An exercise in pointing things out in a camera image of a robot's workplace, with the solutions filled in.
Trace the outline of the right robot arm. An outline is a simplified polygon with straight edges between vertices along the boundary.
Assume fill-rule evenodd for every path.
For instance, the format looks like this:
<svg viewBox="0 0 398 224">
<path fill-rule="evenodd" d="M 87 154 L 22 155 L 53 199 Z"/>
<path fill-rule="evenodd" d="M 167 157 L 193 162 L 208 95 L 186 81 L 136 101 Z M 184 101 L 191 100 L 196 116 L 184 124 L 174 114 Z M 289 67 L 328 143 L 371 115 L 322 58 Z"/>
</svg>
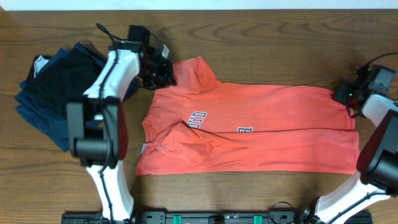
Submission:
<svg viewBox="0 0 398 224">
<path fill-rule="evenodd" d="M 397 196 L 397 101 L 387 96 L 396 72 L 368 62 L 356 74 L 353 83 L 341 85 L 335 100 L 358 110 L 376 130 L 359 154 L 356 172 L 309 205 L 297 223 L 372 223 L 366 208 Z"/>
</svg>

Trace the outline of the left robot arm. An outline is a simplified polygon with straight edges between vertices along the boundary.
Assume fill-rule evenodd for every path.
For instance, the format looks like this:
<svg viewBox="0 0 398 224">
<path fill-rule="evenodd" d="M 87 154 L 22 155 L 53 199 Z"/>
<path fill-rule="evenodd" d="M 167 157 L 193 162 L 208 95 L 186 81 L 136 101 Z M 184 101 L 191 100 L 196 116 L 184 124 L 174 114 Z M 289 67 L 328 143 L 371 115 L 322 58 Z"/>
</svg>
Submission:
<svg viewBox="0 0 398 224">
<path fill-rule="evenodd" d="M 103 210 L 100 213 L 65 213 L 62 223 L 137 223 L 134 199 L 124 175 L 128 133 L 122 107 L 130 84 L 156 90 L 177 84 L 169 49 L 150 46 L 152 33 L 131 25 L 126 39 L 109 35 L 108 59 L 98 78 L 81 97 L 66 105 L 70 152 L 93 179 Z"/>
</svg>

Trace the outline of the red printed t-shirt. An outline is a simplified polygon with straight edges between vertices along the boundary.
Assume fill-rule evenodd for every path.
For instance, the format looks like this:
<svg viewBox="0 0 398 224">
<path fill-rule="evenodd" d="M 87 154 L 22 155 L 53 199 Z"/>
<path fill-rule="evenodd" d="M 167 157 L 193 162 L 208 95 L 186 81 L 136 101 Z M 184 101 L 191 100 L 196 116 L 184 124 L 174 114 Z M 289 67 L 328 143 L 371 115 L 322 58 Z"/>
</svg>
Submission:
<svg viewBox="0 0 398 224">
<path fill-rule="evenodd" d="M 203 57 L 173 69 L 176 85 L 154 93 L 142 121 L 137 175 L 355 172 L 355 120 L 330 90 L 222 82 Z"/>
</svg>

